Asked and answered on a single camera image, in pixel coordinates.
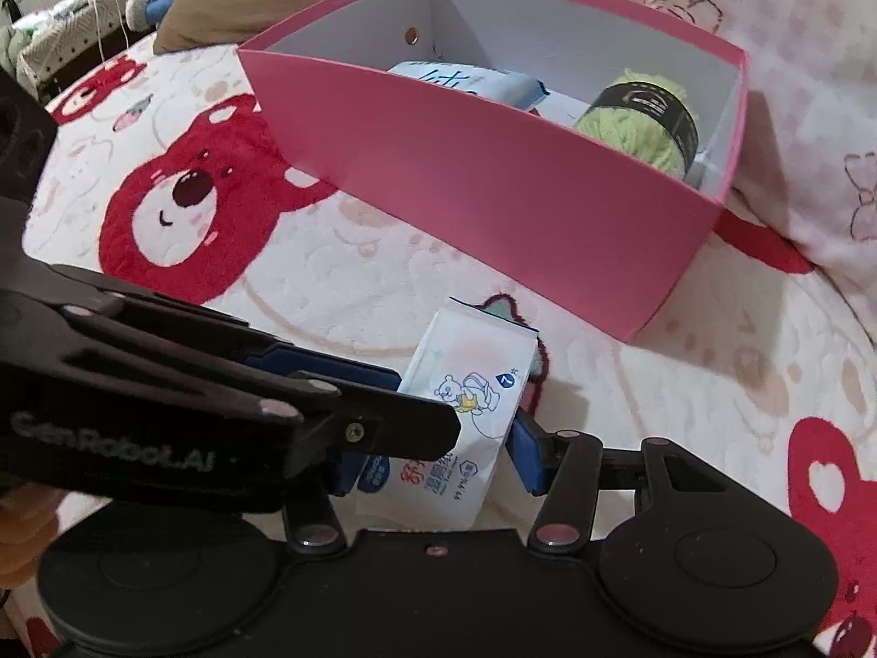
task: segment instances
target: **storage box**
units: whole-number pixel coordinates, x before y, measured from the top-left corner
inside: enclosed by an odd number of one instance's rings
[[[621,340],[716,224],[747,107],[745,52],[626,0],[326,0],[238,56],[291,166]],[[664,74],[697,116],[702,186],[531,113],[387,73],[412,59],[531,74],[586,103],[625,68]]]

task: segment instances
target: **brown bear nose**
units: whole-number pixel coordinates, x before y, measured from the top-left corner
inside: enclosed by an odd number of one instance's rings
[[[213,189],[213,179],[206,171],[196,168],[189,171],[174,185],[172,197],[181,208],[190,208],[199,204]]]

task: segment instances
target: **white wipes package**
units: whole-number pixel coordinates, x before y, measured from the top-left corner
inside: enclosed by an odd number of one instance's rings
[[[548,92],[537,78],[518,72],[449,62],[402,62],[389,70],[428,84],[465,91],[528,111]]]
[[[453,406],[460,424],[457,445],[437,462],[370,457],[357,483],[358,512],[409,529],[470,529],[487,496],[536,344],[533,329],[457,300],[440,309],[399,391]]]

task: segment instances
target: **yarn ball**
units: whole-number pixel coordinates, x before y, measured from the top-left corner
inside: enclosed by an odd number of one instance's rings
[[[684,88],[659,75],[625,71],[624,76],[618,77],[612,85],[634,81],[643,81],[661,87],[679,99],[682,104],[687,100]],[[685,177],[685,160],[676,142],[659,122],[640,111],[609,107],[589,109],[576,121],[573,128],[617,151],[637,157],[674,178]]]

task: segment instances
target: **bed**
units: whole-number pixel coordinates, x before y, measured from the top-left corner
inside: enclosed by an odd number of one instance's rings
[[[51,104],[62,125],[25,233],[29,255],[400,372],[448,296],[532,325],[539,353],[523,402],[547,430],[629,448],[670,437],[829,543],[842,584],[817,646],[841,655],[843,626],[877,604],[877,525],[865,520],[877,502],[877,353],[822,271],[734,195],[652,322],[621,344],[287,166],[235,49],[155,56],[147,38]],[[221,179],[187,176],[198,156],[219,158]],[[62,524],[98,506],[72,496]],[[538,507],[503,456],[477,526],[523,531]],[[350,528],[375,521],[350,499],[339,508]],[[632,513],[631,496],[604,493],[595,533]],[[271,518],[261,525],[277,531]],[[32,582],[6,609],[35,655],[57,645]],[[864,647],[848,655],[873,654],[871,618],[857,629]]]

